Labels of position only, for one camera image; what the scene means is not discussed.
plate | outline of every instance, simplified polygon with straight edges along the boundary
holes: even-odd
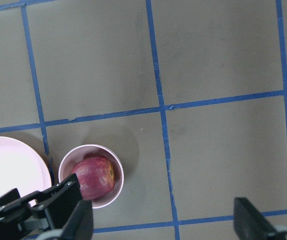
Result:
[[[51,185],[48,168],[35,150],[22,141],[0,136],[0,196],[17,188],[23,197]]]

pink bowl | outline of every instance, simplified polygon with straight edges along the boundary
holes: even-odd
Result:
[[[100,198],[92,200],[92,208],[99,209],[111,204],[114,200],[116,200],[116,198],[121,193],[124,185],[125,176],[123,166],[119,158],[113,151],[111,151],[109,148],[105,146],[96,144],[86,144],[77,146],[70,152],[68,152],[66,156],[64,156],[64,158],[62,159],[59,166],[58,178],[59,182],[61,182],[71,174],[73,167],[78,162],[84,160],[85,158],[94,156],[104,156],[111,161],[115,179],[114,188],[111,192],[107,193],[106,195]]]

bowl containing apple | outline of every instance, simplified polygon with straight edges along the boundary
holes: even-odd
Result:
[[[92,208],[103,208],[119,196],[124,185],[124,170],[117,155],[97,144],[77,146],[69,151],[59,166],[59,182],[76,174],[84,200],[92,200]]]

pink plate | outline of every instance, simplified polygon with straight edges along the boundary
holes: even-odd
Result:
[[[23,197],[51,185],[48,168],[35,150],[22,141],[0,136],[0,196],[17,188]]]

apple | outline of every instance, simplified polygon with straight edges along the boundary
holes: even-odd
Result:
[[[114,168],[105,156],[85,158],[73,167],[72,173],[77,175],[84,200],[102,197],[115,187]]]

